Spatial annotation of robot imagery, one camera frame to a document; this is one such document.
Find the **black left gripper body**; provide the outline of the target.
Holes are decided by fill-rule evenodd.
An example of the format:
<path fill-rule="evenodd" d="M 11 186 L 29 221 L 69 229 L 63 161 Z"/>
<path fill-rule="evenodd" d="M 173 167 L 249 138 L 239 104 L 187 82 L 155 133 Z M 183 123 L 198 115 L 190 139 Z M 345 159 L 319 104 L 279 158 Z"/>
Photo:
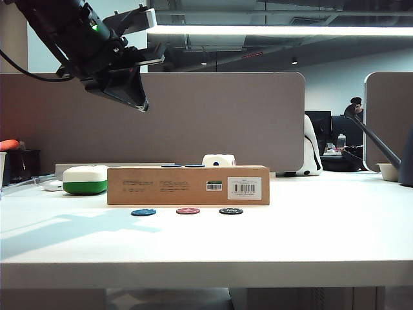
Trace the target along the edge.
<path fill-rule="evenodd" d="M 163 62 L 166 46 L 158 43 L 150 48 L 129 46 L 125 37 L 81 36 L 60 39 L 57 43 L 64 57 L 57 76 L 82 82 L 99 79 L 126 68 Z"/>

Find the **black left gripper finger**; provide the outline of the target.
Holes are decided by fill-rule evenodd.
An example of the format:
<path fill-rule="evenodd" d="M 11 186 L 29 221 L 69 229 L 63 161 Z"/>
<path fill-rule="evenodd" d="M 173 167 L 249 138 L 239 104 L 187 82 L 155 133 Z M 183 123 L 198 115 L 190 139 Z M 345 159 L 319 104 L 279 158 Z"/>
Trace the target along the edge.
<path fill-rule="evenodd" d="M 149 107 L 141 82 L 140 67 L 126 68 L 112 73 L 109 91 L 121 102 L 136 109 Z"/>
<path fill-rule="evenodd" d="M 141 112 L 148 110 L 139 72 L 109 72 L 99 79 L 84 80 L 83 85 L 91 94 L 123 103 Z"/>

